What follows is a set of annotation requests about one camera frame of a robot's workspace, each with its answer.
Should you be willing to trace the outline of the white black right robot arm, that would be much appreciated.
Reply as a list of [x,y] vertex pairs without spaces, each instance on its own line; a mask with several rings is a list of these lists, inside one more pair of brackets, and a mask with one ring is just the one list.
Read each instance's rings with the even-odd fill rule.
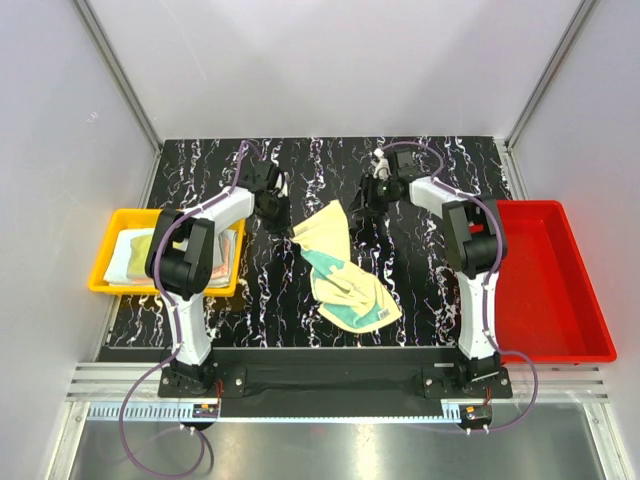
[[496,200],[446,184],[439,178],[443,158],[433,173],[421,172],[411,152],[417,145],[399,141],[376,148],[374,172],[361,177],[350,211],[360,217],[381,216],[390,204],[405,201],[442,220],[446,260],[460,289],[460,357],[454,363],[454,384],[472,397],[486,389],[502,367],[495,303],[507,242]]

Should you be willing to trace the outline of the green yellow towel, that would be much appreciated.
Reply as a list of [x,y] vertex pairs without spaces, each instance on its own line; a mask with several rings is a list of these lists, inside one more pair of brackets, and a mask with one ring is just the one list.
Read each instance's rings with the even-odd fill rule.
[[311,265],[313,298],[332,324],[365,334],[401,318],[400,307],[383,283],[351,261],[348,219],[339,201],[296,225],[292,242]]

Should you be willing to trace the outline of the pink towel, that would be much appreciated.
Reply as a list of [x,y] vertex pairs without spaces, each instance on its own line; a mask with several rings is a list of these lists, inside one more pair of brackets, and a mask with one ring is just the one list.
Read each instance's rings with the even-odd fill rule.
[[214,241],[213,267],[209,288],[222,288],[230,284],[236,254],[238,232],[226,229]]

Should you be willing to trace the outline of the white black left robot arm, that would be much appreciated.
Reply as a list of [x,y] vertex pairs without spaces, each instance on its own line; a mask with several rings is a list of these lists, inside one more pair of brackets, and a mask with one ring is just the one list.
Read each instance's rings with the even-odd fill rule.
[[206,334],[204,292],[213,273],[216,239],[253,215],[271,234],[292,233],[288,174],[273,162],[239,169],[231,186],[191,209],[159,213],[145,274],[170,319],[172,347],[160,362],[161,395],[203,396],[221,389]]

